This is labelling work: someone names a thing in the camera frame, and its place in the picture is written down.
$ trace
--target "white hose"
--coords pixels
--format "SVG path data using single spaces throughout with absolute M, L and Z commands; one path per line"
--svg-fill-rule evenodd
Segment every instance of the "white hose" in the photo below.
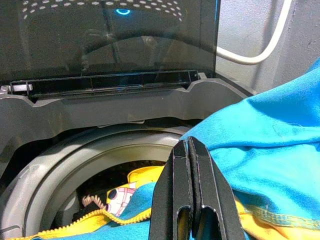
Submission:
M 284 30 L 284 26 L 289 14 L 291 2 L 292 0 L 284 0 L 281 13 L 280 13 L 278 22 L 276 24 L 274 33 L 272 35 L 272 38 L 268 46 L 265 48 L 265 50 L 261 54 L 254 57 L 246 57 L 246 56 L 241 56 L 231 51 L 225 50 L 219 46 L 217 46 L 216 48 L 216 54 L 221 58 L 230 60 L 238 64 L 242 64 L 242 65 L 255 65 L 264 61 L 267 57 L 270 56 L 270 54 L 274 51 L 276 45 L 278 44 L 278 41 Z

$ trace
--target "blue light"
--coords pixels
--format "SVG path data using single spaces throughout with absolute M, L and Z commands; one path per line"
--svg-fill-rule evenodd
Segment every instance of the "blue light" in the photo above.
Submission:
M 128 9 L 117 9 L 115 10 L 115 12 L 119 15 L 128 15 L 129 13 L 131 13 L 131 11 Z

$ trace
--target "washing machine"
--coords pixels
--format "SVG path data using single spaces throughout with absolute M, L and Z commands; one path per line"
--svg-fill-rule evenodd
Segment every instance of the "washing machine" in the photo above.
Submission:
M 1 1 L 0 238 L 71 223 L 253 92 L 216 72 L 218 0 Z

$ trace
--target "yellow zipper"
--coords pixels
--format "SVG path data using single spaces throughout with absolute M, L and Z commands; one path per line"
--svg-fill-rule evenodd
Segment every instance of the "yellow zipper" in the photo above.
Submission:
M 151 217 L 151 208 L 140 212 L 138 215 L 122 220 L 105 209 L 92 211 L 70 225 L 56 229 L 41 231 L 38 234 L 26 237 L 10 238 L 10 240 L 31 240 L 35 237 L 43 239 L 63 238 L 74 235 L 92 233 L 109 222 L 115 222 L 120 225 L 135 224 L 147 220 Z

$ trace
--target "blue fabric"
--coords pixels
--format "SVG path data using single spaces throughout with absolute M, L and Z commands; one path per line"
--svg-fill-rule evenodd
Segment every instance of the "blue fabric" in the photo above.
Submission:
M 259 217 L 317 230 L 319 65 L 320 60 L 305 75 L 214 113 L 183 136 L 194 136 L 208 147 L 243 204 L 268 211 L 260 211 Z

